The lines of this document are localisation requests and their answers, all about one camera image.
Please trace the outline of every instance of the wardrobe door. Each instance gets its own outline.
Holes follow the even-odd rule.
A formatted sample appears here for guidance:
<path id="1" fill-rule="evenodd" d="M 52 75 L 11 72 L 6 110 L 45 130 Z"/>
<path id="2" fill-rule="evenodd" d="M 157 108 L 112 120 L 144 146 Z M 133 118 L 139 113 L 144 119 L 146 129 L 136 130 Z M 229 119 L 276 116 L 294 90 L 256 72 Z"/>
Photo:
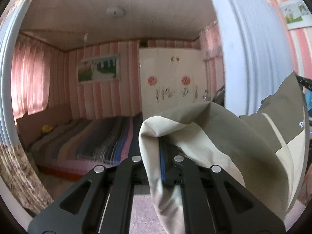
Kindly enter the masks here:
<path id="1" fill-rule="evenodd" d="M 177 106 L 175 49 L 157 48 L 157 69 L 160 79 L 161 111 Z"/>
<path id="2" fill-rule="evenodd" d="M 200 50 L 191 50 L 193 64 L 193 81 L 194 81 L 194 102 L 204 101 L 204 93 L 207 90 L 207 73 L 206 66 L 202 60 Z"/>
<path id="3" fill-rule="evenodd" d="M 156 48 L 140 49 L 140 80 L 143 120 L 161 110 Z"/>
<path id="4" fill-rule="evenodd" d="M 191 56 L 191 49 L 176 49 L 175 62 L 175 82 L 177 85 L 176 106 L 183 106 L 194 102 L 194 61 Z"/>

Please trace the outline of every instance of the pink curtain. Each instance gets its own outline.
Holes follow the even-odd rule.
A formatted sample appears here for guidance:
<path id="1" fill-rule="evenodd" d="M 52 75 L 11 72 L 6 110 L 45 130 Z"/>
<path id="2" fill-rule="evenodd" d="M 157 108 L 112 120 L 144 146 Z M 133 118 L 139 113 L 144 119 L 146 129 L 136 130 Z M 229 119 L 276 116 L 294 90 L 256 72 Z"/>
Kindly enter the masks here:
<path id="1" fill-rule="evenodd" d="M 208 61 L 212 58 L 222 57 L 222 41 L 217 21 L 214 21 L 205 30 L 199 33 L 203 59 Z"/>
<path id="2" fill-rule="evenodd" d="M 11 96 L 14 119 L 40 112 L 49 99 L 49 46 L 18 36 L 12 62 Z"/>

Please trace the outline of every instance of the headboard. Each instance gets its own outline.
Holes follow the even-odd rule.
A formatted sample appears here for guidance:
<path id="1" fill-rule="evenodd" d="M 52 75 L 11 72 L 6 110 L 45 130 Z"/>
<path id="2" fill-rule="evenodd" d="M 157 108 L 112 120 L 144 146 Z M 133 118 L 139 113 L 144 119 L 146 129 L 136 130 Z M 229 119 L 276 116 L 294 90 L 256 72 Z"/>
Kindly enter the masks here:
<path id="1" fill-rule="evenodd" d="M 16 120 L 20 140 L 25 149 L 40 135 L 43 125 L 57 126 L 72 120 L 71 107 L 63 104 Z"/>

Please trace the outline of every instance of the pink striped wall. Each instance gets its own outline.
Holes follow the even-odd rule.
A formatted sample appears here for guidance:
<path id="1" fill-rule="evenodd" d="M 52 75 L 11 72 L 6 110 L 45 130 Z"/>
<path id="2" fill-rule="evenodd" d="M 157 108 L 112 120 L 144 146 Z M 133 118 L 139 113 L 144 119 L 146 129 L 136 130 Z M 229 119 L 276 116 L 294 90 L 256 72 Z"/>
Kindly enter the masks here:
<path id="1" fill-rule="evenodd" d="M 223 57 L 215 57 L 206 61 L 207 87 L 211 98 L 224 85 L 224 63 Z"/>
<path id="2" fill-rule="evenodd" d="M 68 65 L 69 53 L 51 48 L 50 87 L 48 107 L 70 104 Z"/>
<path id="3" fill-rule="evenodd" d="M 148 40 L 148 47 L 199 49 L 200 44 L 199 41 Z M 51 94 L 54 96 L 52 103 L 56 105 L 68 100 L 74 119 L 98 119 L 138 114 L 142 111 L 138 50 L 139 41 L 130 40 L 95 45 L 64 55 L 60 54 L 57 59 L 58 68 L 54 69 L 54 77 L 51 79 Z M 116 53 L 120 54 L 121 78 L 119 81 L 77 83 L 76 65 L 79 60 Z"/>
<path id="4" fill-rule="evenodd" d="M 312 79 L 312 27 L 288 30 L 286 22 L 279 10 L 279 3 L 288 0 L 271 0 L 281 20 L 291 49 L 294 71 L 300 76 Z"/>

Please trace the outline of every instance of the wooden ceiling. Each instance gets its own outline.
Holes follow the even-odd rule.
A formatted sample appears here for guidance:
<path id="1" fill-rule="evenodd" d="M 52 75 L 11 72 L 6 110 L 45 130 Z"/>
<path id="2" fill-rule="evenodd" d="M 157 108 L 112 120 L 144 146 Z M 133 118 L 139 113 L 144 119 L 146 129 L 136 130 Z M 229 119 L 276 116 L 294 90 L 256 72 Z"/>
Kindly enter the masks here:
<path id="1" fill-rule="evenodd" d="M 121 6 L 126 15 L 105 12 Z M 21 31 L 64 51 L 136 38 L 194 40 L 216 19 L 211 0 L 33 0 Z"/>

